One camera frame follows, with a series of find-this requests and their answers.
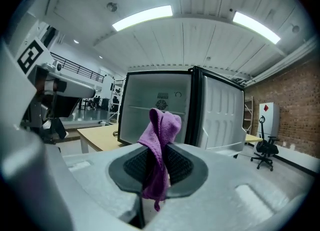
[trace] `white corrugated ceiling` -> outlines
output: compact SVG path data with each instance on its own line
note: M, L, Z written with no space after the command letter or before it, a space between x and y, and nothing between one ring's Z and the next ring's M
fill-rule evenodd
M107 9L109 2L117 3L116 12ZM173 17L120 32L112 27L127 16L165 5L172 6ZM274 45L234 24L235 11L264 24L281 40ZM52 26L124 71L197 65L244 81L278 63L314 34L296 0L50 0L46 16ZM298 33L293 33L293 26L299 26Z

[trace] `purple towel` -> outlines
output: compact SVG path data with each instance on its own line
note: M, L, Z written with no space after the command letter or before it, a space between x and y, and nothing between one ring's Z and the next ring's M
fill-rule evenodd
M143 184L142 196L155 200L154 208L159 211L159 201L165 199L169 186L168 172L163 160L163 151L169 142L174 142L181 129L181 118L170 112L161 112L152 108L149 112L150 123L138 140L147 146L155 156L155 165Z

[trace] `ceiling light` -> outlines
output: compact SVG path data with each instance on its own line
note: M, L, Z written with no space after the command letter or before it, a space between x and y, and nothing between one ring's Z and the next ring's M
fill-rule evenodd
M125 29L127 27L133 26L141 22L170 16L172 16L171 6L166 5L157 8L147 9L139 13L133 14L129 17L126 17L118 21L117 23L114 23L112 26L115 30L120 31L122 29Z
M269 28L262 25L261 23L254 20L253 18L248 17L240 12L237 12L237 11L235 12L233 22L241 24L249 29L252 29L253 31L264 36L274 44L276 44L280 40L280 37L277 36L274 32L272 32Z

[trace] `black railing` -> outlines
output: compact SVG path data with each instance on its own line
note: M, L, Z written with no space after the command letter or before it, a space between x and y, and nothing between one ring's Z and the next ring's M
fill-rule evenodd
M103 83L104 82L104 76L101 74L98 74L96 72L91 71L88 68L83 67L82 65L79 65L77 63L74 63L64 57L61 57L53 52L50 52L52 58L55 61L59 61L62 65L63 69L69 70L71 72L77 73L78 75L87 77L89 79L95 80L97 82Z

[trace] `floor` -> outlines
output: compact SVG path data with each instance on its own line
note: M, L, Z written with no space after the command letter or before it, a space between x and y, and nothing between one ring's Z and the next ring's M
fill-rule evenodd
M80 140L59 143L57 146L60 147L61 154L63 156L82 153ZM93 152L95 152L95 150L89 147L89 153ZM273 171L270 171L266 164L262 164L258 170L258 160L250 161L250 157L253 156L256 156L254 154L253 147L245 145L243 151L238 155L235 161L238 161L243 165L247 165L257 171L261 176L271 181L280 190L285 192L289 199L293 199L297 195L307 193L314 181L312 176L275 158L273 159ZM150 199L143 199L142 204L144 218L146 223L148 223L157 214L154 209L154 201Z
M76 108L69 117L63 117L60 119L62 122L101 121L108 119L108 111L100 109L78 110Z

